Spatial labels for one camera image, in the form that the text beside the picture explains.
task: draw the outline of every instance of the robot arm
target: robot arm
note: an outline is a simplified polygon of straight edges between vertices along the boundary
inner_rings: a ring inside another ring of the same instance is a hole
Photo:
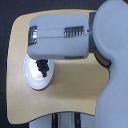
[[[86,58],[89,53],[86,15],[44,15],[30,22],[28,55],[41,59]],[[93,21],[97,51],[111,62],[110,80],[96,105],[96,128],[128,127],[128,5],[109,0]]]
[[[96,128],[128,127],[128,5],[121,0],[105,2],[93,24],[94,42],[111,61],[110,80],[96,105]]]

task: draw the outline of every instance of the white robotic arm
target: white robotic arm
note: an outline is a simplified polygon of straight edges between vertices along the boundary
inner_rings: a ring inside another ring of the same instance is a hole
[[[110,80],[96,106],[96,128],[128,127],[128,5],[121,0],[105,2],[93,24],[94,42],[111,61]]]
[[[86,15],[39,16],[30,22],[28,55],[35,60],[86,58],[89,31]],[[96,12],[91,38],[101,63],[111,62],[110,80],[97,100],[96,128],[128,128],[128,5],[105,2]]]

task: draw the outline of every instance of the tan cardboard surface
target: tan cardboard surface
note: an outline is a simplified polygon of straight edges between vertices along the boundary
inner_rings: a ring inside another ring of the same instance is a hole
[[[93,54],[85,60],[54,60],[53,78],[45,90],[35,91],[24,78],[29,21],[41,14],[89,14],[89,10],[54,10],[19,17],[13,24],[7,64],[7,115],[9,122],[20,124],[40,116],[78,111],[95,114],[98,95],[109,79]]]

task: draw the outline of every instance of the white object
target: white object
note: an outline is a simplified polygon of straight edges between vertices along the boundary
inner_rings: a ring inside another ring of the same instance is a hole
[[[31,20],[28,54],[32,59],[79,59],[89,53],[86,15],[41,15]]]
[[[94,128],[95,117],[87,114],[80,114],[81,128]],[[52,128],[52,115],[47,115],[33,120],[29,128]],[[74,113],[58,113],[58,128],[75,128]]]
[[[128,128],[128,5],[109,0],[93,24],[98,51],[112,62],[110,80],[96,105],[96,128]]]
[[[35,90],[41,90],[48,86],[54,71],[53,60],[48,60],[48,66],[49,71],[47,72],[47,77],[43,77],[42,73],[38,70],[36,60],[33,60],[28,55],[26,55],[24,61],[24,76],[31,88]]]

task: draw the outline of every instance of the beige tabletop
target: beige tabletop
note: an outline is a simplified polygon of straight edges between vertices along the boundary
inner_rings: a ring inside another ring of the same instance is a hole
[[[78,111],[95,114],[98,95],[109,79],[90,54],[84,60],[54,60],[53,78],[45,90],[35,91],[25,81],[23,64],[27,54],[28,28],[41,14],[89,14],[90,10],[54,10],[20,16],[13,24],[7,63],[7,115],[12,124],[29,122],[40,116]]]

